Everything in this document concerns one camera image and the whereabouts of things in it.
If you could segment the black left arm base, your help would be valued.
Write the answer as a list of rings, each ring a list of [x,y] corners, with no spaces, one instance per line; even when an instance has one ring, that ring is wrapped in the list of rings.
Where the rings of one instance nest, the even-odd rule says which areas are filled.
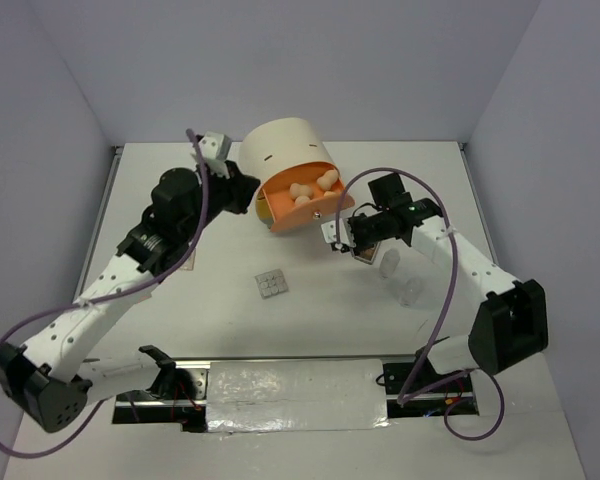
[[[114,425],[173,424],[188,433],[206,433],[207,387],[210,366],[196,361],[177,361],[153,345],[139,348],[158,373],[147,389],[131,390],[116,397]]]

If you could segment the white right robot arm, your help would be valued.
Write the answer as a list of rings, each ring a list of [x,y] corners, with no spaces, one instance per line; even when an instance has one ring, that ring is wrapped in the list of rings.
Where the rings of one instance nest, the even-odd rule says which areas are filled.
[[[338,222],[343,244],[358,252],[388,239],[403,241],[449,272],[450,289],[463,287],[474,313],[470,331],[456,336],[441,337],[444,321],[437,320],[415,355],[422,389],[436,391],[461,370],[496,375],[548,347],[546,295],[537,281],[521,281],[497,266],[452,227],[436,194],[413,199],[397,170],[368,186],[377,211]]]

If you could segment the beige gourd makeup sponge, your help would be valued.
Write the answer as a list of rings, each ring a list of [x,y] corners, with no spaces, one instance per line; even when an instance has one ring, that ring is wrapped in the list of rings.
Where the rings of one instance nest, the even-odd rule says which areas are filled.
[[[314,192],[310,185],[293,183],[289,188],[289,195],[293,200],[296,200],[301,196],[311,199],[314,195]]]

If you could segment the brown eyeshadow palette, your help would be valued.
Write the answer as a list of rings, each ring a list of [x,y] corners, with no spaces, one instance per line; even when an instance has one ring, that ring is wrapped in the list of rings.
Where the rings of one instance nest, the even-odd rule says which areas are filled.
[[[376,259],[377,253],[379,251],[380,243],[374,243],[368,248],[364,250],[357,251],[353,257],[365,264],[372,265]]]

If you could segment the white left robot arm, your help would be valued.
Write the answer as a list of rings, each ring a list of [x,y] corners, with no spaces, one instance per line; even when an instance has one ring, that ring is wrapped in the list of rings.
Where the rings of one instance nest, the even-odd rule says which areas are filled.
[[[139,224],[74,307],[21,345],[0,344],[5,394],[47,433],[66,428],[87,405],[118,394],[170,395],[181,371],[153,345],[139,347],[130,358],[88,356],[190,256],[210,222],[222,212],[246,213],[259,187],[259,180],[243,174],[233,161],[163,173]]]

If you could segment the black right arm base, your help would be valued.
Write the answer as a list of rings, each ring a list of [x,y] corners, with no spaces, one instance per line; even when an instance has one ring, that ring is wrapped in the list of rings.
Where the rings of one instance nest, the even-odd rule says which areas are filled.
[[[396,401],[408,375],[415,370],[416,356],[414,354],[376,354],[369,355],[369,358],[377,359],[381,362],[381,371],[376,377],[375,382],[384,390],[387,400]],[[407,392],[414,393],[447,377],[450,377],[450,374],[437,374],[433,367],[428,362],[425,362],[424,366],[416,373],[415,379]],[[473,393],[472,381],[468,376],[465,376],[432,388],[424,396],[459,398],[461,396],[472,396]]]

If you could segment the orange top drawer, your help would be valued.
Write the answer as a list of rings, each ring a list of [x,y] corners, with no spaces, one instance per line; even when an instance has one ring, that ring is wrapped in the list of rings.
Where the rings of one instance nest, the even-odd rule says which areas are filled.
[[[264,182],[256,195],[256,215],[273,233],[293,230],[334,214],[344,187],[333,163],[300,164]]]

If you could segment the colourful glitter eyeshadow palette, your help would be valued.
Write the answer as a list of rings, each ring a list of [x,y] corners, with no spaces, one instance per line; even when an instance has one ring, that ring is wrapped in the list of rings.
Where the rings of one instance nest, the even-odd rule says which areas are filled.
[[[196,252],[193,251],[180,265],[179,269],[182,271],[192,271],[195,265]]]

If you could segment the clear grey eyeshadow palette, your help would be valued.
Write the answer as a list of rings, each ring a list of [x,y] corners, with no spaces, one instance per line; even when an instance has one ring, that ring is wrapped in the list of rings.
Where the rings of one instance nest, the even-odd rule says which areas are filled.
[[[287,281],[280,269],[258,274],[254,280],[262,299],[269,299],[289,291]]]

